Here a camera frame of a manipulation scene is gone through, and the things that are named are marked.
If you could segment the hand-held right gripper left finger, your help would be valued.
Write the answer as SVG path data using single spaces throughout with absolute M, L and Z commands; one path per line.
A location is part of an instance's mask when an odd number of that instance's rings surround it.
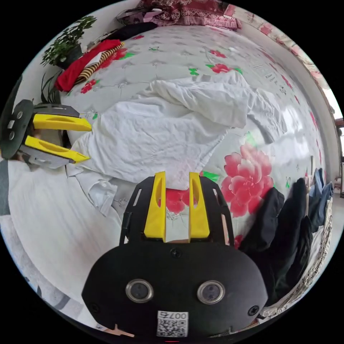
M 144 235 L 147 239 L 166 242 L 166 173 L 164 171 L 154 176 Z

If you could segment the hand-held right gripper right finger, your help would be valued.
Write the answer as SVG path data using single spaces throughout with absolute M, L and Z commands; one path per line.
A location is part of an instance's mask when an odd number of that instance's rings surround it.
M 206 240 L 210 235 L 205 200 L 199 174 L 189 173 L 189 242 Z

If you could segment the person's left hand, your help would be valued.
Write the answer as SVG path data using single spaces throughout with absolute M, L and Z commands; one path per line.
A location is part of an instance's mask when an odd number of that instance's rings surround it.
M 35 129 L 33 136 L 49 143 L 63 146 L 62 133 L 60 130 Z

